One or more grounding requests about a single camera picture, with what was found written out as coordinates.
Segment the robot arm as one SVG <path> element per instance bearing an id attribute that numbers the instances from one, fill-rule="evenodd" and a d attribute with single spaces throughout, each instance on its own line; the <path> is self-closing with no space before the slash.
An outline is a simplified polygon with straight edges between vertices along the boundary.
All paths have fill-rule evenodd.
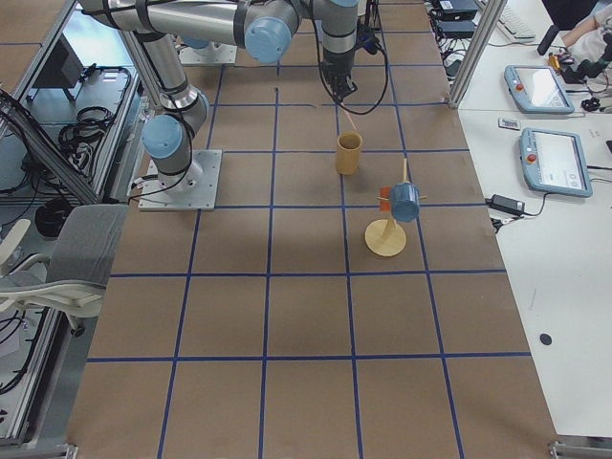
<path id="1" fill-rule="evenodd" d="M 331 97 L 342 102 L 357 91 L 351 78 L 357 49 L 356 1 L 82 1 L 82 12 L 131 33 L 166 97 L 187 94 L 187 79 L 171 36 L 242 48 L 257 61 L 280 60 L 304 18 L 318 21 L 318 64 Z"/>
<path id="2" fill-rule="evenodd" d="M 195 184 L 201 167 L 195 163 L 193 140 L 208 115 L 207 98 L 188 80 L 169 35 L 123 32 L 130 56 L 157 112 L 142 129 L 145 151 L 157 168 L 161 191 L 180 192 Z"/>

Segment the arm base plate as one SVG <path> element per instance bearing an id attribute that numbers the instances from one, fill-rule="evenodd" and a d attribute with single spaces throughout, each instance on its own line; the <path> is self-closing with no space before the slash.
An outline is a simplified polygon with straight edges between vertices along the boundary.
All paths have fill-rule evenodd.
<path id="1" fill-rule="evenodd" d="M 181 44 L 179 58 L 184 66 L 221 66 L 235 63 L 237 47 L 228 44 L 209 42 L 205 48 L 192 48 Z"/>
<path id="2" fill-rule="evenodd" d="M 152 160 L 147 173 L 157 175 L 145 181 L 138 203 L 141 211 L 214 210 L 223 152 L 196 149 L 187 174 L 175 177 L 159 175 Z"/>

